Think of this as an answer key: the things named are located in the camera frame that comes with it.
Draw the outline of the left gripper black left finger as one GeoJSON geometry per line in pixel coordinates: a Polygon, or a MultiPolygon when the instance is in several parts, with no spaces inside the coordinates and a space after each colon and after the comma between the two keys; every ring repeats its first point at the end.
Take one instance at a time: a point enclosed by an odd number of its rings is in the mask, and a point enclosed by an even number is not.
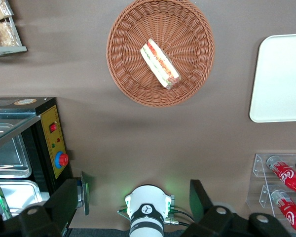
{"type": "Polygon", "coordinates": [[[18,219],[23,237],[60,237],[77,206],[77,180],[68,179],[43,204],[29,206],[18,219]]]}

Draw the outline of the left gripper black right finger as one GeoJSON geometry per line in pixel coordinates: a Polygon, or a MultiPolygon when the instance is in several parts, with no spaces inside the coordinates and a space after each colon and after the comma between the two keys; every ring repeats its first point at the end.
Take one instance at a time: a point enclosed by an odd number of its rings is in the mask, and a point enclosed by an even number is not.
{"type": "Polygon", "coordinates": [[[200,180],[191,180],[189,205],[194,221],[184,237],[245,237],[247,221],[223,205],[214,205],[200,180]]]}

